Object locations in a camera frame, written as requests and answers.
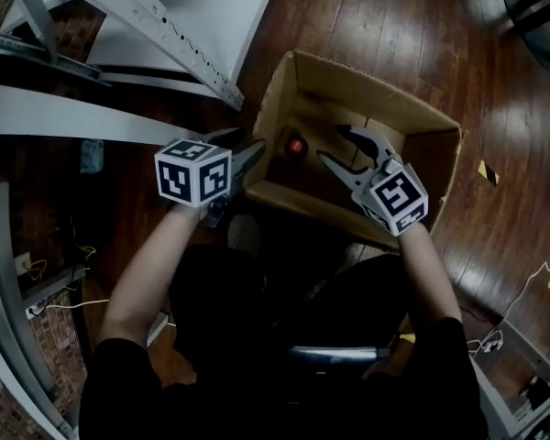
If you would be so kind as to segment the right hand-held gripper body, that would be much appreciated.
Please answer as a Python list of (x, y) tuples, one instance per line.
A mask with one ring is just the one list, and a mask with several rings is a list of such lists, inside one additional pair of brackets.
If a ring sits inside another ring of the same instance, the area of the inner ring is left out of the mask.
[(352, 199), (365, 216), (398, 237), (428, 214), (428, 194), (410, 164), (397, 154), (376, 168), (353, 170)]

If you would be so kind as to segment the person's left forearm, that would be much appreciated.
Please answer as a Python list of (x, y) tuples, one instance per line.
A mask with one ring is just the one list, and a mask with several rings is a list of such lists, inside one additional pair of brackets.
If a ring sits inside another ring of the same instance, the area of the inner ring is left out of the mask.
[(160, 313), (175, 270), (205, 206), (176, 204), (165, 214), (123, 271), (107, 303), (100, 339), (120, 338), (141, 347)]

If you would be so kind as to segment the person's right forearm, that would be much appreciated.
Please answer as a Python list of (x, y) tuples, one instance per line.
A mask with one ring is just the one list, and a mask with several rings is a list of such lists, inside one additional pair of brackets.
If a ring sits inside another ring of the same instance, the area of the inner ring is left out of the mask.
[(434, 323), (462, 321), (453, 285), (426, 227), (410, 226), (398, 236), (403, 266), (410, 281), (408, 313), (415, 334)]

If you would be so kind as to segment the brown cardboard box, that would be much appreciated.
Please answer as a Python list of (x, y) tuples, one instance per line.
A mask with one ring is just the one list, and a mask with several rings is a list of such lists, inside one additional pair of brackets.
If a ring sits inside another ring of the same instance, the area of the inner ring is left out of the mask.
[[(318, 159), (331, 154), (348, 168), (373, 168), (373, 161), (336, 132), (336, 125), (372, 129), (393, 154), (410, 164), (428, 194), (433, 228), (450, 192), (462, 144), (458, 122), (418, 98), (345, 64), (294, 50), (286, 53), (261, 102), (253, 136), (266, 150), (245, 179), (252, 201), (313, 219), (376, 248), (395, 250), (392, 236), (365, 216), (348, 189)], [(301, 163), (280, 153), (281, 133), (296, 127), (308, 141)]]

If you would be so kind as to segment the grey power strip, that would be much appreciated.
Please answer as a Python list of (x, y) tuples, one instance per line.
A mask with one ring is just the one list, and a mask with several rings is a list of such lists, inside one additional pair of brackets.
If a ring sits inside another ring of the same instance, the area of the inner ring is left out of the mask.
[(25, 310), (26, 317), (31, 320), (50, 309), (74, 310), (80, 308), (82, 305), (79, 302), (73, 303), (72, 296), (74, 296), (74, 292), (66, 289), (56, 292), (46, 299), (31, 304)]

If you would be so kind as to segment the white table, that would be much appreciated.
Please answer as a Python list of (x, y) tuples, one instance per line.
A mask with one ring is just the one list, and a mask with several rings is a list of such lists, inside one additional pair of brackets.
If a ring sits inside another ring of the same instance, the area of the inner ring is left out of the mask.
[[(146, 117), (46, 93), (0, 85), (0, 135), (93, 138), (164, 146), (197, 133)], [(48, 396), (53, 380), (31, 339), (17, 288), (7, 211), (0, 186), (0, 381), (53, 440), (75, 440)]]

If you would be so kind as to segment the dark bottle with red cap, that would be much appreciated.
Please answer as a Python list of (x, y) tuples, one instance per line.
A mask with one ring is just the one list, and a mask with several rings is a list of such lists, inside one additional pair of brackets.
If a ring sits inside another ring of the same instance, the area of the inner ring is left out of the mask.
[(279, 151), (286, 160), (301, 163), (307, 158), (309, 144), (298, 128), (287, 126), (280, 134)]

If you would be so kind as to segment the black chair metal frame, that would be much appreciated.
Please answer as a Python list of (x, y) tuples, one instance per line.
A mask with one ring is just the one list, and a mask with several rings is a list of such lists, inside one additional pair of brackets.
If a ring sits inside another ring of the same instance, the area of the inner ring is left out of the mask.
[(306, 363), (320, 365), (365, 365), (388, 358), (388, 348), (364, 347), (317, 347), (293, 346), (289, 353), (292, 357)]

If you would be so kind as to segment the person's black clothing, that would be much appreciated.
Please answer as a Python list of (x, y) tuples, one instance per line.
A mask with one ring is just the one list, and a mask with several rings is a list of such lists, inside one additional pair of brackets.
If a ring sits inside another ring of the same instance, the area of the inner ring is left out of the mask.
[(163, 386), (147, 351), (111, 339), (93, 352), (81, 440), (487, 440), (462, 324), (419, 328), (403, 373), (319, 376), (291, 345), (389, 344), (409, 280), (384, 254), (340, 273), (288, 321), (267, 314), (266, 275), (248, 254), (189, 247), (170, 286), (174, 348), (193, 384)]

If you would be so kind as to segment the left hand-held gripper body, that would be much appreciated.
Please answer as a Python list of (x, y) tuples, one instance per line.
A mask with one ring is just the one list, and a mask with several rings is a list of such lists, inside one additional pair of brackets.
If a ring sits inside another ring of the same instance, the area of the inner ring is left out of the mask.
[(155, 154), (159, 195), (204, 208), (204, 224), (216, 227), (239, 191), (240, 157), (207, 142), (179, 139)]

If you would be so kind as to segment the pale blue paper bag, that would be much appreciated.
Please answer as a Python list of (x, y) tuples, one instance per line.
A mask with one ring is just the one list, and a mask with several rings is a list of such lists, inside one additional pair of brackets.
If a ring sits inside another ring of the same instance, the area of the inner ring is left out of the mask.
[(81, 144), (80, 173), (96, 174), (104, 167), (105, 142), (101, 139), (85, 139)]

